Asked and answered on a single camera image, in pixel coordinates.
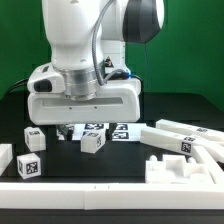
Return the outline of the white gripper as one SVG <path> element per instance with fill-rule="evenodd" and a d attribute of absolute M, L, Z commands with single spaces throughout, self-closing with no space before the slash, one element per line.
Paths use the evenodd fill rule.
<path fill-rule="evenodd" d="M 141 82 L 136 78 L 109 80 L 91 100 L 74 101 L 64 94 L 35 94 L 28 97 L 30 119 L 36 125 L 110 123 L 105 139 L 111 140 L 112 124 L 136 122 L 140 118 Z M 74 126 L 67 126 L 72 141 Z"/>

